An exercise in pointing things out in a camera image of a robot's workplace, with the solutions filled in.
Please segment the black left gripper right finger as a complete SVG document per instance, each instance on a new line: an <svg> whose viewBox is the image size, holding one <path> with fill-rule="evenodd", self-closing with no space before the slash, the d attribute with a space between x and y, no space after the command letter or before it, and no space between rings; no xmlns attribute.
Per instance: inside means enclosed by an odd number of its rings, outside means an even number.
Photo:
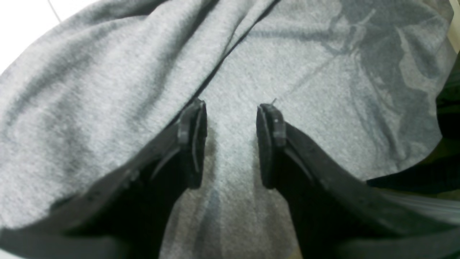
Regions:
<svg viewBox="0 0 460 259"><path fill-rule="evenodd" d="M383 197L271 104L257 108L264 187L289 205L304 259L458 259L459 226Z"/></svg>

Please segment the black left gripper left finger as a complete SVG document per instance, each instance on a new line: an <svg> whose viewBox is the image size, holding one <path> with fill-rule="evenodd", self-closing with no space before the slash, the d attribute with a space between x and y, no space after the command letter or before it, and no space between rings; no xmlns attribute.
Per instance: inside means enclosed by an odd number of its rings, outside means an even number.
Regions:
<svg viewBox="0 0 460 259"><path fill-rule="evenodd" d="M176 201L202 183L207 112L196 99L135 157L47 217L1 230L2 259L157 259Z"/></svg>

